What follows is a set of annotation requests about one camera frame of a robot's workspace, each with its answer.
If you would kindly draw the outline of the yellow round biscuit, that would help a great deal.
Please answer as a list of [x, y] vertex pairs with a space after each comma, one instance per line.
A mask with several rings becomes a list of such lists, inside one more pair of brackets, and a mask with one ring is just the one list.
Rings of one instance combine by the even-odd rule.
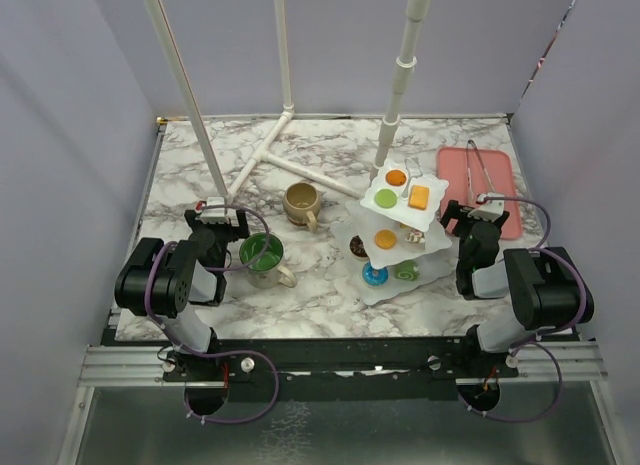
[[374, 236], [374, 242], [380, 249], [390, 250], [397, 243], [397, 235], [389, 229], [379, 230]]

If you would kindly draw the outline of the blue frosted donut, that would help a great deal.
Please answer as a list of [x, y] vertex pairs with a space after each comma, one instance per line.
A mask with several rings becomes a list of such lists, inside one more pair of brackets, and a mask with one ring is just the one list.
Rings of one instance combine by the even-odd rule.
[[387, 267], [377, 269], [374, 268], [370, 262], [367, 262], [362, 267], [361, 278], [367, 287], [377, 289], [388, 282], [389, 271]]

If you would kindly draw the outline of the beige ceramic cup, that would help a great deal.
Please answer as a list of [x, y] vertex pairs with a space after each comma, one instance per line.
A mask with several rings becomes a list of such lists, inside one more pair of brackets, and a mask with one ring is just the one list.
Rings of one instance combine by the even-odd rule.
[[292, 184], [284, 193], [283, 209], [287, 219], [296, 226], [307, 227], [313, 233], [318, 230], [321, 207], [321, 196], [309, 183]]

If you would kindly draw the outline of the green round pastry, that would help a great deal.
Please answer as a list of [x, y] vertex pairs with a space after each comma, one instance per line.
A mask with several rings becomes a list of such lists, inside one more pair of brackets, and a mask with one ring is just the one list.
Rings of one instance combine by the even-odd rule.
[[397, 204], [397, 195], [393, 190], [380, 189], [374, 196], [375, 204], [383, 209], [391, 209]]

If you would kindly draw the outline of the chocolate swiss roll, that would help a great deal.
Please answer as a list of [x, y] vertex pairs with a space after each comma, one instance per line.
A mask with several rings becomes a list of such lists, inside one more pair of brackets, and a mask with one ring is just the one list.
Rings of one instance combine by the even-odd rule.
[[405, 243], [412, 247], [424, 247], [425, 242], [425, 234], [417, 229], [412, 229], [405, 236]]

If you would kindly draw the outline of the orange cookie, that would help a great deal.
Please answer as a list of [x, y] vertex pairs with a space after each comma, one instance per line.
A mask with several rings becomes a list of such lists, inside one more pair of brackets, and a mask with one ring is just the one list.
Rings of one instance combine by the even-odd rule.
[[399, 187], [407, 182], [407, 175], [403, 170], [392, 169], [385, 175], [386, 182], [394, 187]]

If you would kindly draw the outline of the white tiered serving stand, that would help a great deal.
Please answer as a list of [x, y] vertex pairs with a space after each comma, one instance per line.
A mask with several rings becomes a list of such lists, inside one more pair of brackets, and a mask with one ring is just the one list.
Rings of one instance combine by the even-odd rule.
[[419, 161], [387, 159], [364, 196], [331, 225], [361, 301], [375, 305], [448, 276], [452, 241], [437, 215], [449, 182]]

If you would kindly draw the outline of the pink serving tray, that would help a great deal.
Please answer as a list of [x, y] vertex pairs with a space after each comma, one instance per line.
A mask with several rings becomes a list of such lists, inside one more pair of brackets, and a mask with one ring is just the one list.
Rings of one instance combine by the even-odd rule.
[[[496, 190], [505, 196], [516, 196], [516, 184], [509, 156], [498, 150], [480, 149], [480, 152]], [[441, 201], [440, 212], [444, 212], [450, 200], [469, 205], [465, 148], [443, 147], [440, 149], [436, 156], [436, 171], [438, 178], [449, 182]], [[486, 191], [482, 178], [477, 178], [474, 188], [476, 192]]]

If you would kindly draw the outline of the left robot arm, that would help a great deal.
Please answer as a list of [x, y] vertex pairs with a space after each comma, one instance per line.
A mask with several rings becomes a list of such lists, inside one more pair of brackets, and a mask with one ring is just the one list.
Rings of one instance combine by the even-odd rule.
[[184, 219], [190, 229], [185, 240], [139, 240], [116, 278], [114, 297], [119, 307], [165, 333], [176, 366], [186, 360], [189, 371], [206, 380], [220, 370], [221, 356], [216, 332], [195, 308], [221, 304], [225, 273], [234, 269], [228, 247], [249, 237], [247, 210], [201, 202]]

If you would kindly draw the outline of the green ceramic mug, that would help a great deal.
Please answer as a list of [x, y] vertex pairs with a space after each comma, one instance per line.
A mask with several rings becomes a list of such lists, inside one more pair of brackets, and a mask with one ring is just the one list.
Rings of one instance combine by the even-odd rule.
[[266, 233], [250, 235], [239, 249], [240, 261], [243, 264], [250, 263], [247, 267], [249, 283], [260, 289], [277, 285], [288, 288], [297, 286], [297, 277], [284, 265], [284, 255], [281, 240]]

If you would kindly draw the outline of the chocolate donut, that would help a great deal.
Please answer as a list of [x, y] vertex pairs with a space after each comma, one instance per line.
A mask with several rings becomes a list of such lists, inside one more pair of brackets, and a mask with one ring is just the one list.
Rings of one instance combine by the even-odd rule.
[[351, 255], [361, 261], [367, 261], [369, 256], [359, 235], [354, 235], [349, 241]]

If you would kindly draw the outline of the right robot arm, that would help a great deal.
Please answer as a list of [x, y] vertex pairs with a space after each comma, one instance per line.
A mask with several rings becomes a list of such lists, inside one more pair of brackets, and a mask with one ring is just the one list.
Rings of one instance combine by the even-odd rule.
[[475, 207], [448, 202], [440, 223], [455, 223], [458, 238], [456, 287], [467, 300], [508, 297], [511, 309], [468, 331], [476, 342], [459, 352], [461, 368], [481, 376], [496, 361], [495, 353], [516, 351], [549, 334], [589, 322], [593, 295], [563, 247], [544, 246], [502, 251], [502, 228], [510, 217], [506, 202], [530, 199], [482, 194]]

